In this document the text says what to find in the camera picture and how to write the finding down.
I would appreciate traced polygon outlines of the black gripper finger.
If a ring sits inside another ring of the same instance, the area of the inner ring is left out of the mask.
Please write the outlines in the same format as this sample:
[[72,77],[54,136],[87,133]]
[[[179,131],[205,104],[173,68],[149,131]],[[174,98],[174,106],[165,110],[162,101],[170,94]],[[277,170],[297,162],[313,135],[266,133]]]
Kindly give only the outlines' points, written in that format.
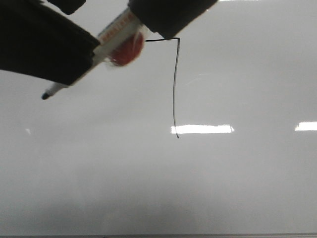
[[217,0],[130,0],[128,7],[146,27],[170,40]]
[[0,68],[71,85],[93,64],[99,41],[40,0],[0,2]]

